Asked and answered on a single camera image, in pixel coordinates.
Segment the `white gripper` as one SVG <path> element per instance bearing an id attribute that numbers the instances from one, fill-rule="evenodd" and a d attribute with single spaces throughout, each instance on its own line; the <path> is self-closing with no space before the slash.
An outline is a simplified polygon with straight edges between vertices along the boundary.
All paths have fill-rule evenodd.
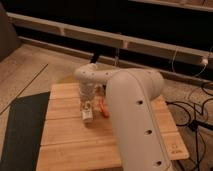
<path id="1" fill-rule="evenodd" d="M 92 100 L 95 96 L 95 85 L 93 83 L 80 83 L 79 96 L 81 101 L 81 109 L 90 108 Z"/>

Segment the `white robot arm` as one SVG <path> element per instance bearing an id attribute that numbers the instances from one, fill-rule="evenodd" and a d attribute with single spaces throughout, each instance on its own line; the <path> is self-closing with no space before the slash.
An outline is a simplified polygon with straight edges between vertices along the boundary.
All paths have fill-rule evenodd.
<path id="1" fill-rule="evenodd" d="M 152 69 L 99 70 L 93 63 L 74 72 L 80 96 L 96 84 L 106 87 L 106 102 L 119 148 L 123 171 L 173 171 L 151 101 L 164 87 L 162 75 Z"/>

